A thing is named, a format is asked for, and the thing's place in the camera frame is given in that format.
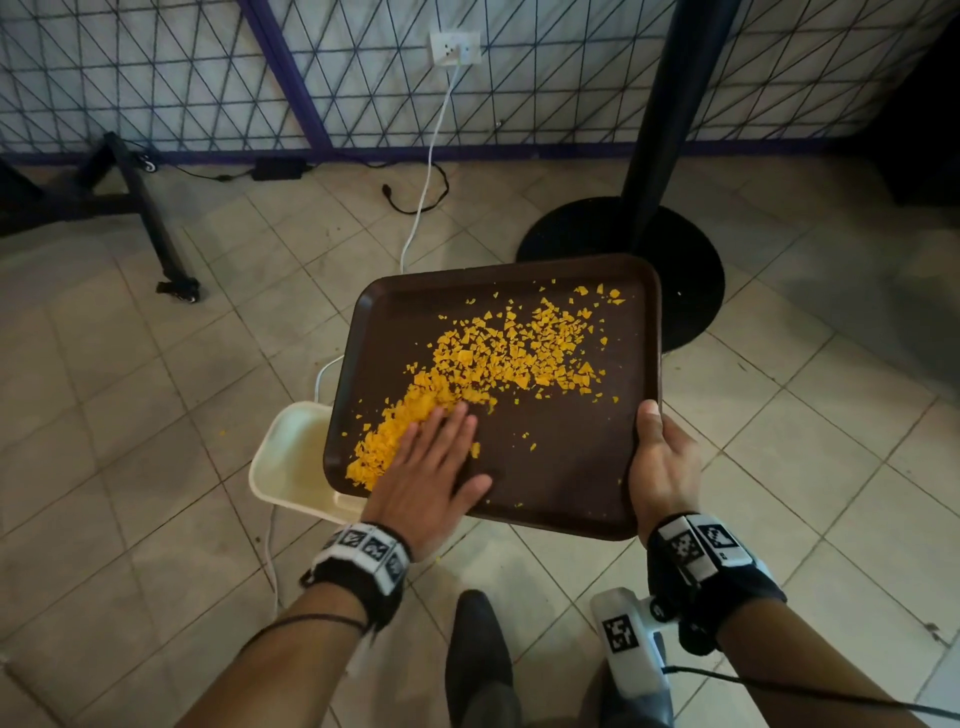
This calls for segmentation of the black wheeled stand leg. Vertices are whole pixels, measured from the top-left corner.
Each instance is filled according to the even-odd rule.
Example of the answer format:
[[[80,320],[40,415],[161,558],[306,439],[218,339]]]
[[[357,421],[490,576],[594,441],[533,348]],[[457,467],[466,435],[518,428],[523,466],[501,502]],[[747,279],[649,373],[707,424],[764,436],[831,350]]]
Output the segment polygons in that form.
[[[0,238],[58,223],[135,215],[161,268],[155,291],[195,305],[201,285],[187,273],[140,172],[138,156],[112,131],[77,167],[44,184],[0,157]]]

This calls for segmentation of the black power adapter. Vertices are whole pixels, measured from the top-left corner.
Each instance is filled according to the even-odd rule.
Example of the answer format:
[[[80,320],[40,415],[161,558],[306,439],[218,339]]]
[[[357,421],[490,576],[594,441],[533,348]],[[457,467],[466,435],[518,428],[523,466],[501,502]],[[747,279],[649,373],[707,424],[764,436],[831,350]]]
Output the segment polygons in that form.
[[[255,182],[268,183],[300,180],[311,165],[300,156],[261,156],[253,163],[248,176]]]

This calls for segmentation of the dark furniture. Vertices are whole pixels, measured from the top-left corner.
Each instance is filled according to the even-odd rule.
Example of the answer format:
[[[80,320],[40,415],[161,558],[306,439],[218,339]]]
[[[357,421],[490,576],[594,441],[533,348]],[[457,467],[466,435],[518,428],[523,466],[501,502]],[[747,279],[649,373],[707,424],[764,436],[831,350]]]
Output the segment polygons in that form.
[[[866,156],[902,206],[960,209],[960,13],[865,131]]]

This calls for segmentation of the black shoe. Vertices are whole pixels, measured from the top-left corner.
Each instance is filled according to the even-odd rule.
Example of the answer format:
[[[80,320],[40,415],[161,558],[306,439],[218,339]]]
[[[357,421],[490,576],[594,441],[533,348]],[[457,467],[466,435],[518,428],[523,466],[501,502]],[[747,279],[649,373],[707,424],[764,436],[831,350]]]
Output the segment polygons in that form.
[[[489,687],[514,687],[513,663],[495,609],[482,590],[457,600],[443,674],[451,726],[459,728],[470,704]]]

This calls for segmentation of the pile of yellow crumbs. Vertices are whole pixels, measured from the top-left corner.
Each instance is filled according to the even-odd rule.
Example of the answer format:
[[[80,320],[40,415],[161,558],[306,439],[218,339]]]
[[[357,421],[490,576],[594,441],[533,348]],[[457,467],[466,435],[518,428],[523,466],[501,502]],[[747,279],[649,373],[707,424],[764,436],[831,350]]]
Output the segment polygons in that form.
[[[603,305],[622,306],[627,298],[618,288],[603,284],[595,289],[579,285],[573,291],[569,307],[591,294],[594,300],[572,311],[542,297],[527,320],[519,318],[522,304],[511,298],[503,300],[502,309],[470,319],[438,314],[438,320],[450,322],[451,328],[426,343],[429,361],[405,366],[410,377],[406,390],[396,400],[385,398],[379,420],[362,420],[360,439],[345,468],[347,480],[373,490],[391,465],[404,432],[425,422],[439,407],[450,411],[466,402],[492,414],[498,392],[513,394],[518,406],[521,392],[546,400],[553,390],[576,392],[598,403],[603,398],[598,387],[607,371],[594,369],[586,345],[590,336],[599,334],[600,351],[606,350],[606,319],[595,314]]]

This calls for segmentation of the person's right hand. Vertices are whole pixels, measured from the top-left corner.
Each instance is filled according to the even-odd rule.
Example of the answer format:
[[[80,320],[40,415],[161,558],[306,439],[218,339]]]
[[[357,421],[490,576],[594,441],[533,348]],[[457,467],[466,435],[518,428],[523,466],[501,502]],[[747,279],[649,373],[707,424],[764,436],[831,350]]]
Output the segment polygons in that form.
[[[638,539],[643,546],[647,546],[664,521],[701,511],[699,444],[672,418],[663,412],[661,415],[666,447],[638,453],[637,444],[627,479]]]

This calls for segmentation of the grey trouser leg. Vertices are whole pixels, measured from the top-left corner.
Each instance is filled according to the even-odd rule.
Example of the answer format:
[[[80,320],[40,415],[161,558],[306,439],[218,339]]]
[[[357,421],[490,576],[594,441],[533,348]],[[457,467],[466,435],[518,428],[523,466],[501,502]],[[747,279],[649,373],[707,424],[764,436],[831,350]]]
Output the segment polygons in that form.
[[[445,693],[451,728],[523,728],[522,703],[512,685],[447,682]]]

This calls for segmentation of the person's left hand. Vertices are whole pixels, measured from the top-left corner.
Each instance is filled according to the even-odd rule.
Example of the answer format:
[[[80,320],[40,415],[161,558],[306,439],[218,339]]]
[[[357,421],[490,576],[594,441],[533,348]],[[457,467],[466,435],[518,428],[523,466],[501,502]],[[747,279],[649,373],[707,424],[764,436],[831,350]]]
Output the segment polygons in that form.
[[[419,425],[419,433],[406,476],[399,482],[384,484],[383,474],[374,485],[361,516],[362,522],[390,528],[402,537],[412,563],[434,555],[467,515],[450,514],[450,500],[469,480],[459,482],[458,478],[472,456],[478,419],[469,413],[470,452],[465,461],[438,462],[437,434],[452,409],[436,407],[425,421],[411,423]]]

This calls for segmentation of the black pole with round base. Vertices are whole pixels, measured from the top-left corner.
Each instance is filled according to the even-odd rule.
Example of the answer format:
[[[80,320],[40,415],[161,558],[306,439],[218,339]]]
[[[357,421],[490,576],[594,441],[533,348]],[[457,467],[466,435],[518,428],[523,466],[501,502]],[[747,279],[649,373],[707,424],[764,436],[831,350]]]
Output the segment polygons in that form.
[[[515,255],[527,262],[627,253],[647,261],[660,283],[663,353],[704,333],[724,302],[726,275],[714,244],[662,200],[740,3],[676,0],[619,197],[575,200],[546,213]]]

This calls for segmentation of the black marker wristband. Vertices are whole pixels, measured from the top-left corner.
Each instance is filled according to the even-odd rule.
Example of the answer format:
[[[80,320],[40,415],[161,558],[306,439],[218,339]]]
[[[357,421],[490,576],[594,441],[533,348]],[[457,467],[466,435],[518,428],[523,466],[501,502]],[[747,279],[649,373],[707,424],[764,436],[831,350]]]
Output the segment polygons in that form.
[[[715,516],[667,516],[646,552],[651,612],[677,622],[679,644],[694,656],[719,650],[719,629],[746,603],[787,601],[766,565]]]
[[[350,592],[364,608],[364,633],[379,633],[400,609],[411,562],[407,543],[396,531],[355,522],[330,536],[298,583],[304,590],[333,584]]]

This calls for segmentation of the person's left forearm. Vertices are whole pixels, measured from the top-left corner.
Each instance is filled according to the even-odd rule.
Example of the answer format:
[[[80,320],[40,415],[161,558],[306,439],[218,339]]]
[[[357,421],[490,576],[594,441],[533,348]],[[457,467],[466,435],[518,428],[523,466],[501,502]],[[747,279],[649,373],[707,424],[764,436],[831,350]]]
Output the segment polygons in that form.
[[[307,588],[240,651],[176,728],[320,728],[366,625],[349,591]]]

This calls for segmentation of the white wall outlet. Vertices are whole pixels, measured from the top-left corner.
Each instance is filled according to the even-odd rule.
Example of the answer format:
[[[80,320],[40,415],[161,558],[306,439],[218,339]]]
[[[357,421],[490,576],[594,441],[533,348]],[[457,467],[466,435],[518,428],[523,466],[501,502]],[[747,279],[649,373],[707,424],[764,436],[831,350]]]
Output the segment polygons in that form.
[[[471,67],[483,60],[482,33],[479,30],[433,30],[429,34],[435,67]]]

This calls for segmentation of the cream plastic bin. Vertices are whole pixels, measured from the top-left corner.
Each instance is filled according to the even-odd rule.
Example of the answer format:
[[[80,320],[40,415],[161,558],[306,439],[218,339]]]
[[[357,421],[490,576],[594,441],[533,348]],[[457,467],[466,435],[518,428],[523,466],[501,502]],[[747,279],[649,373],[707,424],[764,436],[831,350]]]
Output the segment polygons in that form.
[[[248,470],[248,485],[264,503],[343,525],[358,521],[365,498],[336,491],[323,456],[332,407],[299,401],[273,419]]]

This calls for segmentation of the person's right forearm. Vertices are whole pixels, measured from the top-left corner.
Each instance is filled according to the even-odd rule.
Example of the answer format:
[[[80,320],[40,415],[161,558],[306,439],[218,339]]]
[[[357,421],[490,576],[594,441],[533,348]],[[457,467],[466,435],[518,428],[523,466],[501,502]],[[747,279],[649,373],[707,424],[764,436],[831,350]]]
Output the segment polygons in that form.
[[[743,680],[890,698],[783,601],[745,603],[722,624],[716,640]],[[770,728],[927,728],[904,709],[858,706],[754,686],[748,692]]]

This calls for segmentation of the brown plastic tray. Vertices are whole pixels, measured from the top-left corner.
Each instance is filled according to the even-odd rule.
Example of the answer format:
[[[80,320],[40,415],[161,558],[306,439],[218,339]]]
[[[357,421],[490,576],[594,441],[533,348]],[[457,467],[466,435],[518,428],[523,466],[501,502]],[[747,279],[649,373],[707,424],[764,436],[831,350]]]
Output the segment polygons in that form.
[[[362,421],[378,422],[385,399],[403,396],[408,363],[426,363],[426,343],[451,329],[439,314],[471,319],[502,310],[505,299],[521,304],[518,318],[547,298],[569,306],[584,285],[617,288],[622,305],[603,304],[607,347],[588,337],[586,358],[605,369],[603,397],[553,390],[546,399],[531,392],[495,393],[498,403],[469,404],[478,420],[470,458],[459,482],[491,476],[493,485],[472,514],[527,528],[608,541],[631,539],[636,520],[627,493],[635,452],[638,405],[661,397],[661,290],[653,268],[628,254],[501,264],[432,273],[385,276],[366,286],[354,306],[329,434],[323,472],[339,493],[366,499],[371,491],[352,484],[346,467],[361,436]]]

